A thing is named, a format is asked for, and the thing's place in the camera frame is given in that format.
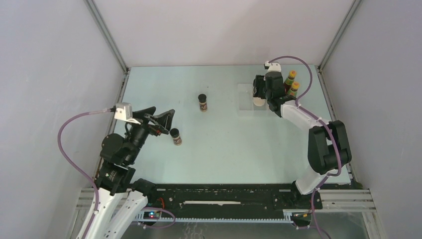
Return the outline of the black lid salt shaker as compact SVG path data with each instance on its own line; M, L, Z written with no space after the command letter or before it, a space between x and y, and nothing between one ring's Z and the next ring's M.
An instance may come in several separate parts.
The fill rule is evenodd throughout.
M253 97L253 104L257 107L262 107L266 104L266 100L260 97Z

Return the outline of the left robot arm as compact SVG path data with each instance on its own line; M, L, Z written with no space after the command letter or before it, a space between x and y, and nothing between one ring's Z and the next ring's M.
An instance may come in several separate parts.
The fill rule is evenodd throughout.
M94 180L94 199L79 239L119 239L144 207L157 202L153 183L139 179L141 189L131 187L132 168L149 135L169 134L175 110L156 114L156 107L133 111L130 103L110 109L114 119L125 123L125 135L107 135L102 141L103 164Z

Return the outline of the sauce bottle yellow cap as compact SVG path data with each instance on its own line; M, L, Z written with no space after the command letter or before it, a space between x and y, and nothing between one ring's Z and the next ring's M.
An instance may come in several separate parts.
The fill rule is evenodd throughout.
M298 94L298 89L300 88L300 83L299 82L293 82L291 87L289 88L287 94L291 95L293 97L296 97Z
M296 75L297 72L295 70L289 72L287 78L284 81L284 87L286 92L291 88L293 82L295 81Z

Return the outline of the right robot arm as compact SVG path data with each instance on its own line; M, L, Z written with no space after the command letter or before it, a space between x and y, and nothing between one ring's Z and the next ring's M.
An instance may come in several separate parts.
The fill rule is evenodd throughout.
M352 159L345 124L327 121L301 106L296 97L285 92L281 72L270 71L256 75L253 98L263 100L277 116L292 122L308 133L308 163L306 172L293 183L289 200L295 208L304 207L309 194L329 177L341 174L343 166Z

